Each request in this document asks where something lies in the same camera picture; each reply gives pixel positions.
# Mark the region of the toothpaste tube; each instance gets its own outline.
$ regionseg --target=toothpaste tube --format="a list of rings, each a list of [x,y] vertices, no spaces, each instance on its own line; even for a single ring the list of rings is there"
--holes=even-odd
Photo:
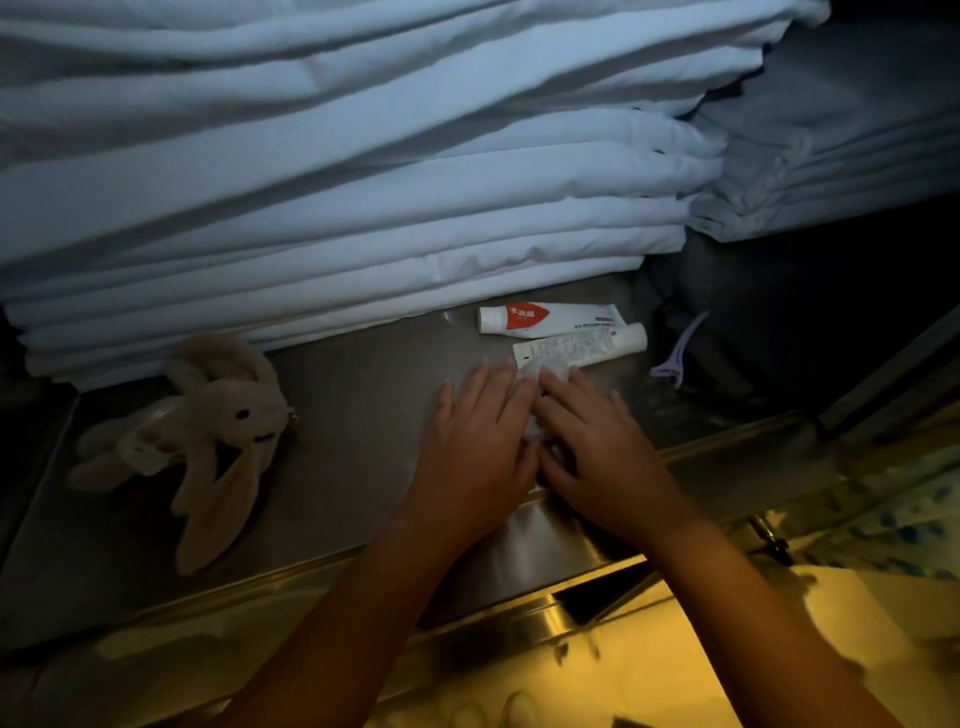
[[[482,306],[480,333],[502,333],[519,339],[540,339],[592,328],[626,326],[612,303],[507,303]]]

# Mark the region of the tube cap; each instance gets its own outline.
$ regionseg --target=tube cap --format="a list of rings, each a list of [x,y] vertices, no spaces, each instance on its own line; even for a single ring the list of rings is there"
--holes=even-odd
[[[507,330],[507,306],[480,306],[477,309],[480,333],[503,333]]]

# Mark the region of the white bedding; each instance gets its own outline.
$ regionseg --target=white bedding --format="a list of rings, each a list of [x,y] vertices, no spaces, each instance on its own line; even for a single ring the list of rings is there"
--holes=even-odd
[[[822,0],[0,0],[0,300],[37,376],[158,371],[636,268],[726,141],[671,118]]]

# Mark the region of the stuffed bunny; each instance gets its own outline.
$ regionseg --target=stuffed bunny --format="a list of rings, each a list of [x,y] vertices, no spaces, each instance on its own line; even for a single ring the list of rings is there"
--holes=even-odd
[[[243,529],[292,410],[267,358],[233,336],[181,341],[170,352],[166,375],[182,396],[93,426],[77,444],[84,462],[68,482],[77,490],[110,491],[134,474],[152,475],[185,460],[171,511],[187,517],[177,569],[191,573],[223,553]],[[219,479],[218,440],[240,450]]]

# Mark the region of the right hand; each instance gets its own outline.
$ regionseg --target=right hand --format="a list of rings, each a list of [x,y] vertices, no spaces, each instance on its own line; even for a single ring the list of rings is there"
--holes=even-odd
[[[544,368],[540,385],[549,397],[533,411],[573,450],[577,475],[547,448],[540,467],[571,508],[641,550],[698,518],[618,393],[604,397],[577,368],[569,382]]]

